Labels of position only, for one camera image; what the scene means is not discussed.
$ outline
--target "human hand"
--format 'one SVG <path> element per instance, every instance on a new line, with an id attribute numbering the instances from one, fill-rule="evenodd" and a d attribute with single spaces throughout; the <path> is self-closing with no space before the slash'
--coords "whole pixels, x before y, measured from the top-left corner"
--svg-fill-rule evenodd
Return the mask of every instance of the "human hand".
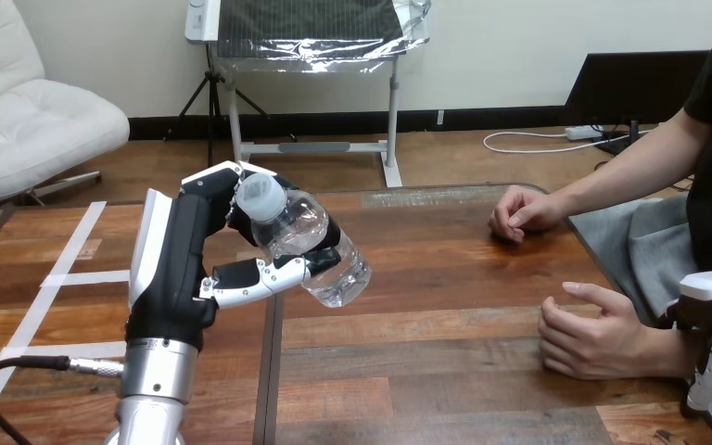
<path id="1" fill-rule="evenodd" d="M 548 230 L 565 218 L 564 206 L 553 195 L 512 185 L 489 217 L 497 236 L 521 243 L 525 230 Z"/>
<path id="2" fill-rule="evenodd" d="M 564 283 L 566 293 L 602 308 L 596 319 L 561 310 L 553 297 L 541 304 L 540 351 L 544 366 L 571 377 L 599 380 L 677 374 L 663 363 L 685 368 L 676 352 L 674 331 L 644 326 L 627 297 L 596 285 Z"/>

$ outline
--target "plastic water bottle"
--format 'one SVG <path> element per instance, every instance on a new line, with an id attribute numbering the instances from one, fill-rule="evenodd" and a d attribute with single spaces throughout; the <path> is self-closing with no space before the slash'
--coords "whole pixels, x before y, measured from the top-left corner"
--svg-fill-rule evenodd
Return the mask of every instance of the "plastic water bottle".
<path id="1" fill-rule="evenodd" d="M 236 192 L 236 204 L 252 220 L 255 242 L 271 258 L 305 254 L 329 235 L 326 210 L 310 194 L 285 190 L 268 174 L 255 173 L 244 180 Z M 372 273 L 342 230 L 335 250 L 340 263 L 301 284 L 329 308 L 345 306 L 356 298 Z"/>

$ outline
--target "black baseboard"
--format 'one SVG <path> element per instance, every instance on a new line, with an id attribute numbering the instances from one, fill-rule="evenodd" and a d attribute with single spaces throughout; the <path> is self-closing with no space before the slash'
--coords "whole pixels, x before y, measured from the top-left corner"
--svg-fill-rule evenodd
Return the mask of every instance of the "black baseboard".
<path id="1" fill-rule="evenodd" d="M 564 107 L 518 107 L 450 109 L 438 125 L 437 110 L 400 111 L 397 131 L 450 132 L 469 130 L 499 130 L 504 128 L 532 128 L 559 125 Z M 239 116 L 242 137 L 295 135 L 384 134 L 388 127 L 386 112 L 277 114 L 269 121 L 260 115 Z M 227 117 L 214 126 L 218 139 L 229 139 Z M 130 118 L 131 140 L 157 140 L 170 135 L 172 139 L 206 139 L 209 137 L 207 116 L 160 118 Z"/>

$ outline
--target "white armchair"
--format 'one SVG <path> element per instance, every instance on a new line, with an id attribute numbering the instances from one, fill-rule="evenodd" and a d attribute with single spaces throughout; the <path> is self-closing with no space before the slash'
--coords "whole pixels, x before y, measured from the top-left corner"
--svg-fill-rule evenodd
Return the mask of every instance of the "white armchair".
<path id="1" fill-rule="evenodd" d="M 81 181 L 87 173 L 34 188 L 88 159 L 122 146 L 124 113 L 81 88 L 44 79 L 45 69 L 12 0 L 0 0 L 0 201 L 42 195 Z"/>

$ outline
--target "robotic finger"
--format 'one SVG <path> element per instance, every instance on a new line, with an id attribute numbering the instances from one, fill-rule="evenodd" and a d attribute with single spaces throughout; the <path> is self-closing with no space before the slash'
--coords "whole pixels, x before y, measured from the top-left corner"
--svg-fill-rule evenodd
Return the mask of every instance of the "robotic finger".
<path id="1" fill-rule="evenodd" d="M 300 285 L 340 262 L 333 248 L 305 255 L 284 255 L 267 262 L 259 259 L 232 262 L 214 268 L 200 285 L 200 298 L 214 299 L 220 309 L 233 308 Z"/>

